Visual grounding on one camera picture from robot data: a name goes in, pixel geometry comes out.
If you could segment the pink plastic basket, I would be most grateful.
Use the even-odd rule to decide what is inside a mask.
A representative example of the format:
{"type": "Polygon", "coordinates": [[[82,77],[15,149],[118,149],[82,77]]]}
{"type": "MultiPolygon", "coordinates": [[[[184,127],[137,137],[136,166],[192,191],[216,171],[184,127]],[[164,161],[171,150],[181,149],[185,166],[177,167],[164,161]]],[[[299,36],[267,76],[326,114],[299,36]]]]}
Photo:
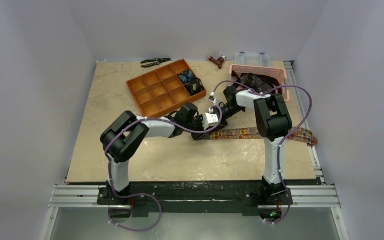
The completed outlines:
{"type": "Polygon", "coordinates": [[[268,76],[276,79],[281,85],[285,85],[288,79],[287,72],[282,68],[275,67],[265,67],[265,66],[250,66],[250,65],[240,65],[240,64],[232,64],[229,67],[229,73],[231,74],[231,80],[236,82],[238,77],[232,74],[235,72],[239,77],[242,74],[255,74],[268,76]]]}

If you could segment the colourful patterned tie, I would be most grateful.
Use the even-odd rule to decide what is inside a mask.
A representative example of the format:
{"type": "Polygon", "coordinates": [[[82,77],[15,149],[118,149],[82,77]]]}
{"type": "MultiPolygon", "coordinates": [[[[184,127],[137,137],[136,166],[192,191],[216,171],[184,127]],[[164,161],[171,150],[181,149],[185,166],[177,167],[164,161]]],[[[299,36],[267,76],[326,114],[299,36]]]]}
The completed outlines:
{"type": "MultiPolygon", "coordinates": [[[[222,129],[208,135],[206,140],[247,140],[262,139],[257,127],[222,129]]],[[[292,141],[306,143],[309,146],[315,146],[318,143],[313,133],[305,128],[298,128],[291,136],[288,137],[292,141]]]]}

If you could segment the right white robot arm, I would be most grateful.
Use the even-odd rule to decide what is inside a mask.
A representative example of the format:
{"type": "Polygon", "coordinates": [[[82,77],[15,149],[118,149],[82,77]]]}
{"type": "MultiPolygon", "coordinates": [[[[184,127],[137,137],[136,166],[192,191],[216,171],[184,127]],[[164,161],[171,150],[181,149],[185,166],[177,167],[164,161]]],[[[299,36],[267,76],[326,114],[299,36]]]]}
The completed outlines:
{"type": "Polygon", "coordinates": [[[286,191],[283,143],[292,129],[292,119],[284,97],[280,94],[257,93],[228,86],[223,94],[227,100],[222,109],[223,120],[246,109],[254,110],[256,128],[264,140],[265,168],[260,196],[268,204],[274,203],[286,191]]]}

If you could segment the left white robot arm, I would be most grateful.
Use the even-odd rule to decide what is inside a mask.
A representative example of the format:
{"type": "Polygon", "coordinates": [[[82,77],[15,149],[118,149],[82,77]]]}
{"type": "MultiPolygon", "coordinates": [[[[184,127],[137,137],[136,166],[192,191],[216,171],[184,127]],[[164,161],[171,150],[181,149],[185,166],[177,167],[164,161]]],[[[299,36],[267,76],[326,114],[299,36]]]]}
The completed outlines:
{"type": "Polygon", "coordinates": [[[118,205],[129,199],[129,162],[147,138],[175,138],[188,132],[199,138],[214,130],[219,121],[217,110],[199,114],[196,105],[188,102],[180,110],[162,117],[138,116],[123,112],[101,135],[108,159],[109,197],[118,205]]]}

